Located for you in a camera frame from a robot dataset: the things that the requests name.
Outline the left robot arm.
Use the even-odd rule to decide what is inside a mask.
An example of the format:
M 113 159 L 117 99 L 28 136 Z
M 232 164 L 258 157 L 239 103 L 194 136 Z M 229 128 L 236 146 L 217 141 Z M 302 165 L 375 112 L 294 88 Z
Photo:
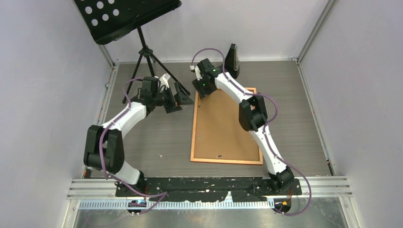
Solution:
M 194 101 L 174 83 L 176 94 L 169 86 L 170 76 L 140 77 L 142 86 L 136 96 L 129 98 L 126 107 L 102 125 L 92 125 L 86 135 L 84 165 L 102 171 L 106 179 L 113 178 L 118 187 L 127 189 L 133 196 L 146 196 L 144 173 L 125 161 L 124 137 L 156 107 L 169 113 L 182 110 L 182 105 Z

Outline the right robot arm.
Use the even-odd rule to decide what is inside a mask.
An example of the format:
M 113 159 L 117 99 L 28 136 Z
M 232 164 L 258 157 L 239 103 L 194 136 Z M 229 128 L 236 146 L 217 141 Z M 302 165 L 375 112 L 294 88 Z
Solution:
M 271 136 L 265 96 L 247 90 L 223 67 L 215 67 L 207 58 L 190 66 L 190 70 L 196 75 L 192 83 L 201 99 L 219 89 L 238 103 L 239 123 L 253 137 L 262 152 L 270 177 L 270 190 L 278 195 L 285 194 L 290 189 L 294 174 Z

